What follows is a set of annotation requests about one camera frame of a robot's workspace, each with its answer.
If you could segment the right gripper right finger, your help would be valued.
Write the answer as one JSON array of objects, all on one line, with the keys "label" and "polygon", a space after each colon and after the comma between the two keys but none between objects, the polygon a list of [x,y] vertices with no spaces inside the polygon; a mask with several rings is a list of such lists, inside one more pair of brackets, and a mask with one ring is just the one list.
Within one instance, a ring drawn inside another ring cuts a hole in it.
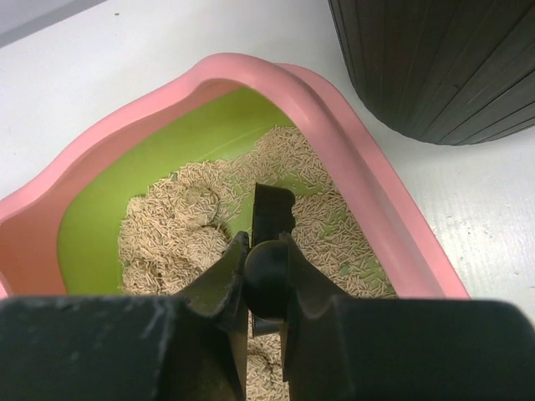
[{"label": "right gripper right finger", "polygon": [[534,329],[512,304],[352,297],[283,241],[291,399],[533,399]]}]

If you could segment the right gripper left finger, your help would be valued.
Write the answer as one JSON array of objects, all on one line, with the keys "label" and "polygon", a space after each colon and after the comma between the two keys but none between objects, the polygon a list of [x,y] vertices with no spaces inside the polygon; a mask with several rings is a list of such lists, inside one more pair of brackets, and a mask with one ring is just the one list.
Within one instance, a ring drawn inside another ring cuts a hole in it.
[{"label": "right gripper left finger", "polygon": [[174,295],[9,297],[4,400],[243,400],[249,238]]}]

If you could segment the black litter scoop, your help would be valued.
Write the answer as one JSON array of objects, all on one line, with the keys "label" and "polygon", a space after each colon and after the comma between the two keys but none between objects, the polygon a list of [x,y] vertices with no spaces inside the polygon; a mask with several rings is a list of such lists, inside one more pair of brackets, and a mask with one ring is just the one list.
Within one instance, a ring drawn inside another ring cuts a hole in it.
[{"label": "black litter scoop", "polygon": [[252,335],[279,331],[288,307],[288,244],[279,237],[295,227],[292,191],[255,184],[252,245],[244,267],[244,297],[252,314]]}]

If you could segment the pink green litter box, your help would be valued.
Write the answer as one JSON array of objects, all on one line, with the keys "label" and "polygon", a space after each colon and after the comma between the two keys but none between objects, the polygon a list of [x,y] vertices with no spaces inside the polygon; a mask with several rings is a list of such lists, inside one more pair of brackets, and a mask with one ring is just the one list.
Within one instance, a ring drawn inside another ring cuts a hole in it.
[{"label": "pink green litter box", "polygon": [[270,100],[305,135],[400,297],[467,297],[424,216],[343,95],[313,71],[239,53],[210,55],[116,110],[2,200],[2,295],[64,293],[56,241],[74,197],[158,129],[241,87]]}]

